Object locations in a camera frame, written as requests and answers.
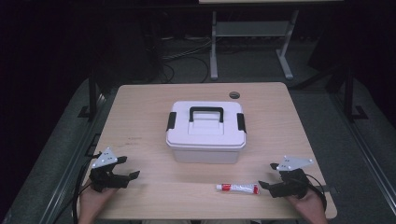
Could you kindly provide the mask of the white and red ointment tube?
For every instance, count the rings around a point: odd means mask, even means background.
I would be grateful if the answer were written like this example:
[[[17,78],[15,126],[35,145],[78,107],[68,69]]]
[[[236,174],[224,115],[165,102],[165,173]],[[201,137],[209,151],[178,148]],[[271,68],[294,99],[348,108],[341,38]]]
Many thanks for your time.
[[[258,195],[260,190],[256,184],[217,184],[216,190]]]

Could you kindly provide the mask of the white metal stand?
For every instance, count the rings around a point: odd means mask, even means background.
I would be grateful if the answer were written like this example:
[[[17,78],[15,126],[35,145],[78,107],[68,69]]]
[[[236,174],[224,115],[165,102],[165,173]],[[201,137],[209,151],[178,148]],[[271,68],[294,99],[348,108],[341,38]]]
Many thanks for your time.
[[[282,37],[283,45],[276,50],[276,57],[286,80],[293,80],[294,76],[290,70],[286,53],[290,44],[296,22],[303,4],[312,6],[314,4],[337,3],[342,0],[199,0],[204,6],[226,6],[236,7],[273,7],[286,4],[295,7],[290,12],[290,17],[283,21],[219,21],[218,10],[212,11],[211,25],[211,50],[210,50],[210,77],[212,80],[219,78],[217,41],[221,37]]]

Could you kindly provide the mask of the white plastic storage box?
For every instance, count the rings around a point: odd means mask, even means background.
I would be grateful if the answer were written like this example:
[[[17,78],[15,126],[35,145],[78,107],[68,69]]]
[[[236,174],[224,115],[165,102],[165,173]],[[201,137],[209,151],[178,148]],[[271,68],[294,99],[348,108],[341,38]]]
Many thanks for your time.
[[[186,163],[236,163],[240,151],[240,148],[173,148],[175,160]]]

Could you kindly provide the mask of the black table edge bracket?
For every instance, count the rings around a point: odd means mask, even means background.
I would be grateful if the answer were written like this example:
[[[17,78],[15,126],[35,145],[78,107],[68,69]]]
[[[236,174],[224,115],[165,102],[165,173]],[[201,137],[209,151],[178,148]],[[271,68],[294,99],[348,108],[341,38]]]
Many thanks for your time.
[[[88,145],[88,147],[87,147],[87,149],[85,151],[85,156],[86,157],[91,157],[93,155],[93,153],[94,153],[94,151],[95,151],[95,149],[97,147],[97,144],[99,142],[100,136],[101,136],[101,134],[99,134],[99,133],[96,133],[93,136],[91,142],[89,143],[89,145]]]

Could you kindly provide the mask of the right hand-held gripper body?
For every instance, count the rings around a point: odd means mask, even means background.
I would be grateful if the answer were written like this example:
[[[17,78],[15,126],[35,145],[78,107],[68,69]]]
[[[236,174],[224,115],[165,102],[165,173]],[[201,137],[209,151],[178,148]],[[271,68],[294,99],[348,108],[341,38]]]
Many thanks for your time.
[[[309,180],[303,170],[303,167],[311,165],[312,159],[302,159],[292,156],[285,156],[279,163],[277,170],[279,171],[281,183],[273,185],[270,193],[273,198],[297,196],[303,198],[307,193]]]

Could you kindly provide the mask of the grey metal floor rail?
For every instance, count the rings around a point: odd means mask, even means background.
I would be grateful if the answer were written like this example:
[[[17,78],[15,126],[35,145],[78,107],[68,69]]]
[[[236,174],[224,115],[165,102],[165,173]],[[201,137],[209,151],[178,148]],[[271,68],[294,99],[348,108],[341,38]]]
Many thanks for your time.
[[[99,125],[99,118],[102,116],[103,106],[106,104],[106,97],[100,93],[97,101],[97,113],[93,121],[84,119],[82,134],[79,135],[78,143],[72,147],[71,157],[64,168],[59,183],[53,191],[49,204],[40,218],[39,224],[56,224],[63,214],[73,218],[73,201],[75,192],[83,184],[84,176],[89,169],[92,157],[86,157],[85,151],[96,133],[101,134],[102,126]]]
[[[344,103],[336,94],[331,94],[330,98],[338,113],[342,117],[343,122],[349,129],[349,132],[353,136],[353,139],[358,145],[362,158],[368,166],[368,169],[372,174],[375,183],[378,185],[384,199],[389,205],[390,210],[392,211],[393,215],[396,216],[396,188],[391,185],[378,160],[375,158],[372,149],[369,147],[367,141],[361,134],[361,131],[356,124],[357,120],[368,120],[369,118],[367,114],[360,105],[356,105],[353,106],[352,111],[356,110],[357,113],[348,115],[344,109]]]

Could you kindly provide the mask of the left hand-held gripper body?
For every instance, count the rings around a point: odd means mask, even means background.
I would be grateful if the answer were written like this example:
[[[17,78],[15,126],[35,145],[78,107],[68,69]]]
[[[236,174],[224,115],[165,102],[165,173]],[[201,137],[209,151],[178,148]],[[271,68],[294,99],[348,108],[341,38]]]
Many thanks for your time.
[[[89,178],[92,188],[101,192],[105,188],[126,188],[130,182],[128,175],[115,175],[113,169],[117,165],[117,156],[107,147],[92,164]]]

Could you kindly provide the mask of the person's right hand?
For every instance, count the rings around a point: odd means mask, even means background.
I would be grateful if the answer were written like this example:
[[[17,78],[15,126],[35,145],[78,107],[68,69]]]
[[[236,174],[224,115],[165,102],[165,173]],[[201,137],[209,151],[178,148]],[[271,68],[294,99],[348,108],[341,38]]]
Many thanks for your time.
[[[286,200],[303,217],[325,217],[321,199],[312,190],[309,190],[302,199],[296,196],[288,196]]]

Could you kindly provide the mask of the person's left hand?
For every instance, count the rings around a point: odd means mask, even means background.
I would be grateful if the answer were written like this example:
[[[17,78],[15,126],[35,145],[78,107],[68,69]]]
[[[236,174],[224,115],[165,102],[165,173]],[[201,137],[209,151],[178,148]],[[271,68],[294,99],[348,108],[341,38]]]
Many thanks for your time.
[[[87,183],[79,195],[80,212],[78,219],[95,219],[117,191],[118,189],[105,188],[98,192],[91,187],[90,183]]]

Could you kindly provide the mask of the black metal stand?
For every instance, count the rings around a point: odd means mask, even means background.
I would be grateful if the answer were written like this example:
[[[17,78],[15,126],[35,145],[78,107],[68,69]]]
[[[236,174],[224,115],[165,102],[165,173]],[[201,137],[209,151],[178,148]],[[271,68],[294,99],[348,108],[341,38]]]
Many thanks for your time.
[[[90,72],[88,78],[89,87],[89,104],[84,105],[78,114],[79,118],[86,118],[88,122],[93,121],[97,113],[97,101],[99,99],[99,87],[97,85],[97,78],[94,71]]]
[[[353,105],[354,77],[352,70],[347,69],[345,74],[344,114],[349,122],[356,119],[368,119],[367,114],[360,105]]]

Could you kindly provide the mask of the white box lid black handle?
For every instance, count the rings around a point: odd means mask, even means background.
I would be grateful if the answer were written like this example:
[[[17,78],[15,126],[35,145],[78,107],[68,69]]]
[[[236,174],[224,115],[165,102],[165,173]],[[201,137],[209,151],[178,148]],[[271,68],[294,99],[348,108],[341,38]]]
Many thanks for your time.
[[[247,142],[242,106],[236,102],[178,101],[173,104],[166,143],[173,149],[240,150]]]

